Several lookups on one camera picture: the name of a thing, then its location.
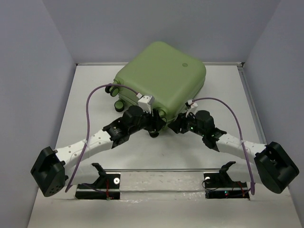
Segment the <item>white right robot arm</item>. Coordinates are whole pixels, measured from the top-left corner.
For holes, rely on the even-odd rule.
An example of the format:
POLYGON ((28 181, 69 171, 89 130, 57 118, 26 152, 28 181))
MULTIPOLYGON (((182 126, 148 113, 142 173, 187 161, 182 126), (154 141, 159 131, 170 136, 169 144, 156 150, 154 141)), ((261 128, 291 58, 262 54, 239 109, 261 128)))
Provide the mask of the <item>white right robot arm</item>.
POLYGON ((282 193, 299 175, 298 167, 280 144, 241 140, 217 128, 208 111, 181 113, 168 127, 175 133, 195 133, 209 149, 248 160, 255 165, 261 183, 271 192, 282 193))

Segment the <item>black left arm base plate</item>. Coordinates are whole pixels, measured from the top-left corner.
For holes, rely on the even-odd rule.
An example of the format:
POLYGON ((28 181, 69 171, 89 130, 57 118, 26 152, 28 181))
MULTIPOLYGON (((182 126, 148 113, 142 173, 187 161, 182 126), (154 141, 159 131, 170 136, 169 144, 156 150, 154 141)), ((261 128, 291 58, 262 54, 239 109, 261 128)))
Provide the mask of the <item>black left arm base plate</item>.
POLYGON ((91 184, 78 184, 75 198, 78 200, 119 200, 120 179, 119 172, 106 172, 91 184))

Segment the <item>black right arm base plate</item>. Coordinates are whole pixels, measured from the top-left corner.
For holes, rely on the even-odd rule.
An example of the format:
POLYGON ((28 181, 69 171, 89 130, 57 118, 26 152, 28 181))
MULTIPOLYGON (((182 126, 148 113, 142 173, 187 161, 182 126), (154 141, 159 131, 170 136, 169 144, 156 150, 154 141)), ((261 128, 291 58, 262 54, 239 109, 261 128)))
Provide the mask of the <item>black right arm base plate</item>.
POLYGON ((206 199, 250 199, 246 182, 232 181, 219 172, 204 173, 202 187, 206 199))

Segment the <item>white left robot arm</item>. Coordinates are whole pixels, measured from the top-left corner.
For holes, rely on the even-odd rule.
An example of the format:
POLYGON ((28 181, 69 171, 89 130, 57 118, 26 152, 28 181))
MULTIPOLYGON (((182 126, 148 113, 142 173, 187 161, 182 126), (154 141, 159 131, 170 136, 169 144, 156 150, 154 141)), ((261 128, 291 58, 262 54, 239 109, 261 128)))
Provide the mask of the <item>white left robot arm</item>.
POLYGON ((132 134, 140 130, 156 133, 165 125, 165 118, 156 109, 146 113, 139 106, 132 105, 122 117, 88 139, 63 148, 42 149, 30 173, 44 197, 53 196, 72 184, 81 161, 127 142, 132 134))

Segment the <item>green hard-shell suitcase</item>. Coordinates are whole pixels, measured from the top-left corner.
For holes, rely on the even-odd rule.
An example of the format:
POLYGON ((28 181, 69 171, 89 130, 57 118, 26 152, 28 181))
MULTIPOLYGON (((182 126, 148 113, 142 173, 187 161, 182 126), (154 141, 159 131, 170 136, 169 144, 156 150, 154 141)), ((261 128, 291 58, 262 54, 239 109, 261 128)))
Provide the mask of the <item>green hard-shell suitcase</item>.
POLYGON ((105 91, 119 97, 114 106, 123 113, 132 105, 138 106, 142 96, 152 95, 152 110, 157 109, 166 118, 167 127, 185 111, 186 102, 198 94, 205 77, 201 60, 157 41, 127 63, 105 91))

